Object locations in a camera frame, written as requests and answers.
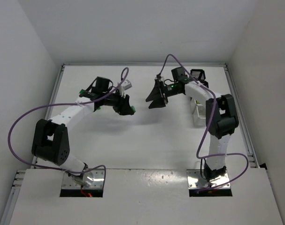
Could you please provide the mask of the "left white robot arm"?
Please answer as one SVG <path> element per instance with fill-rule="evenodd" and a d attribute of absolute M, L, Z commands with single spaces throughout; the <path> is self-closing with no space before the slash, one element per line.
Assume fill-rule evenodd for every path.
<path fill-rule="evenodd" d="M 70 152 L 69 131 L 101 106 L 110 106 L 121 116 L 133 115 L 130 97 L 125 91 L 132 87 L 129 80 L 111 87 L 110 79 L 97 77 L 87 89 L 80 90 L 74 105 L 49 120 L 40 119 L 35 127 L 31 152 L 37 158 L 51 162 L 71 176 L 83 177 L 86 163 Z"/>

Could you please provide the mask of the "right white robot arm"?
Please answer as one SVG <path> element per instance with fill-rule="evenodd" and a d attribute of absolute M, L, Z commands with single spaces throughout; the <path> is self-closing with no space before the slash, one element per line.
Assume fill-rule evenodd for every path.
<path fill-rule="evenodd" d="M 171 71 L 173 83 L 166 85 L 165 79 L 158 74 L 154 87 L 146 102 L 149 109 L 163 108 L 168 98 L 184 94 L 198 101 L 205 108 L 206 134 L 210 134 L 208 156 L 201 157 L 204 168 L 203 178 L 206 181 L 222 176 L 226 172 L 225 157 L 231 135 L 239 125 L 238 114 L 231 94 L 221 95 L 211 91 L 204 80 L 197 79 L 183 67 Z"/>

